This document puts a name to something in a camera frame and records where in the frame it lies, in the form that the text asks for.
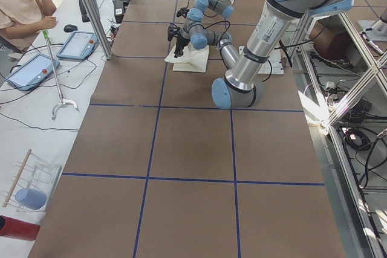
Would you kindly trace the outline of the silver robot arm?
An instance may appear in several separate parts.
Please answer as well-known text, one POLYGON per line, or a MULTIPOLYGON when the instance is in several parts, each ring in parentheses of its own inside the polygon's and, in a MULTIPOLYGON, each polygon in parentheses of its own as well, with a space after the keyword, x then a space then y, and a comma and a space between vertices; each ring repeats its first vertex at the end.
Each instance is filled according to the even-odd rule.
POLYGON ((242 52, 239 52, 226 32, 206 29, 204 12, 209 9, 229 18, 235 0, 196 0, 193 8, 186 10, 182 27, 170 25, 167 39, 176 38, 175 57, 181 57, 186 46, 196 50, 215 46, 227 71, 212 83, 212 100, 222 109, 248 108, 260 102, 263 85, 257 73, 270 57, 274 47, 289 27, 291 21, 305 13, 312 16, 329 16, 348 11, 354 0, 265 0, 261 18, 242 52))
POLYGON ((211 10, 215 13, 215 16, 221 15, 227 20, 234 11, 234 2, 235 0, 195 0, 193 7, 189 8, 186 5, 180 8, 177 17, 184 17, 185 20, 192 17, 192 21, 202 22, 205 12, 211 10))

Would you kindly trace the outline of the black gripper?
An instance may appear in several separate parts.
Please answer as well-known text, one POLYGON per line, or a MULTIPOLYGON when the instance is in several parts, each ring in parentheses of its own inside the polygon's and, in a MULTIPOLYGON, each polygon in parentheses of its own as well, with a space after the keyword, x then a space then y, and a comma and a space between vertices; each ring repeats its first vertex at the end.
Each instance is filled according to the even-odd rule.
POLYGON ((185 38, 180 33, 177 34, 177 41, 174 51, 174 57, 178 58, 184 55, 184 48, 188 46, 190 39, 185 38))

